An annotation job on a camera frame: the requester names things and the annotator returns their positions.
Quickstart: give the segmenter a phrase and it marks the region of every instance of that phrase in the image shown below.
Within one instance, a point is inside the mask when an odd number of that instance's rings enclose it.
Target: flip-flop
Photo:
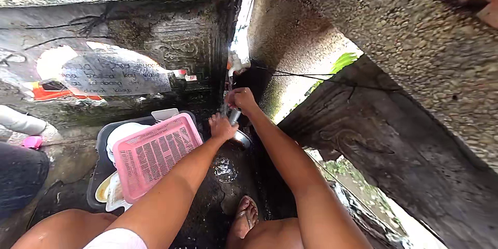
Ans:
[[[252,205],[256,208],[256,214],[258,214],[258,206],[256,205],[256,202],[254,202],[254,200],[250,197],[250,196],[243,196],[242,199],[240,200],[239,202],[239,206],[240,204],[242,203],[242,201],[244,200],[244,198],[247,197],[249,199],[249,205],[252,203]],[[247,213],[247,210],[243,210],[241,211],[239,214],[236,215],[235,219],[238,219],[242,216],[246,216],[246,221],[247,221],[247,225],[249,226],[249,230],[252,230],[252,228],[258,223],[259,219],[258,219],[258,216],[256,216],[256,221],[254,223],[254,225],[252,224],[252,221],[249,219],[249,215]]]

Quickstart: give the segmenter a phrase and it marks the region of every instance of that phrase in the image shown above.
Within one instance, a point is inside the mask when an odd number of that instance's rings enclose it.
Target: stone floor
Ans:
[[[1,248],[10,247],[26,229],[59,211],[78,208],[97,212],[87,204],[86,190],[98,159],[95,139],[99,130],[69,127],[56,131],[52,127],[44,132],[50,134],[42,148],[50,160],[47,179],[28,206],[2,221]],[[24,137],[14,133],[9,142],[19,143]],[[265,204],[260,203],[250,154],[251,150],[241,151],[229,143],[221,147],[171,248],[224,248],[242,196],[250,195],[258,205]],[[263,219],[267,214],[265,207],[260,208]],[[122,214],[122,208],[113,213]]]

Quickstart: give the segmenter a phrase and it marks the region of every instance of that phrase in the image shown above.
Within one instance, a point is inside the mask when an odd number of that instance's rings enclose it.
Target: person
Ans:
[[[258,221],[256,204],[244,196],[229,230],[226,248],[371,248],[310,157],[261,111],[251,90],[237,88],[226,99],[251,121],[295,197],[298,216]],[[112,214],[66,210],[36,224],[12,248],[169,247],[217,150],[238,129],[220,113],[209,118],[209,125],[212,137],[184,156],[118,218]]]

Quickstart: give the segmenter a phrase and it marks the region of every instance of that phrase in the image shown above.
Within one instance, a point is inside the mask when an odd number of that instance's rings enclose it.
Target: pink plastic basket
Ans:
[[[187,113],[116,142],[113,153],[126,202],[136,202],[184,155],[201,144],[199,132]]]

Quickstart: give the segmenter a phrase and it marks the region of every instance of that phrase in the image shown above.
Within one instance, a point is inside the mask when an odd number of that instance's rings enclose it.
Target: handwritten sign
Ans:
[[[62,66],[60,81],[76,95],[133,95],[171,92],[168,71],[134,51],[101,44]]]

